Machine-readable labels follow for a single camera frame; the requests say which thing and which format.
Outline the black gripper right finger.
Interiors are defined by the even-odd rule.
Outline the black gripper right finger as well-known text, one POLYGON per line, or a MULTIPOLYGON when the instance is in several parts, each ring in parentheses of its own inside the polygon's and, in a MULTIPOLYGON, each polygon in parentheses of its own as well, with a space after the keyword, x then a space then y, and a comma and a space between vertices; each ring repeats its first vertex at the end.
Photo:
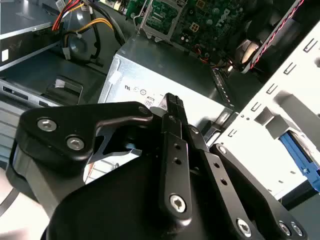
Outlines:
POLYGON ((222 240, 307 240, 303 226, 223 145, 206 146, 187 120, 183 101, 174 96, 174 116, 182 124, 189 166, 203 182, 196 189, 205 211, 215 217, 222 240))

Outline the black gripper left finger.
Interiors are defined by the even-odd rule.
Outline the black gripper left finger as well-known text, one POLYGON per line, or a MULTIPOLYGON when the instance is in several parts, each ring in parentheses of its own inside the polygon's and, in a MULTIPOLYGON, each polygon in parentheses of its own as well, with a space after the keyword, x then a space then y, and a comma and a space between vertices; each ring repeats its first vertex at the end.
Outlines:
POLYGON ((158 116, 136 101, 36 108, 19 120, 19 148, 29 157, 34 173, 24 173, 39 203, 49 216, 74 191, 93 190, 99 197, 124 201, 133 190, 134 204, 142 202, 138 188, 147 185, 153 193, 144 207, 172 224, 192 219, 188 144, 183 132, 188 126, 183 101, 167 93, 166 113, 158 116), (100 180, 83 184, 86 164, 95 161, 98 136, 115 152, 131 139, 142 154, 108 176, 124 180, 119 194, 108 193, 100 180))

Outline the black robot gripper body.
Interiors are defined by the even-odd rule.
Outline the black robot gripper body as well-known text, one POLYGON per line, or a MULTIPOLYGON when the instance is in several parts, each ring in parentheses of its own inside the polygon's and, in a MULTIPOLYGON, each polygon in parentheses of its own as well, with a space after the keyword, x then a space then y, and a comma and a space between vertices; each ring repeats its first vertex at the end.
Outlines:
POLYGON ((68 195, 56 208, 44 240, 234 240, 232 217, 209 165, 220 162, 206 147, 188 146, 199 166, 162 184, 160 162, 134 159, 68 195))

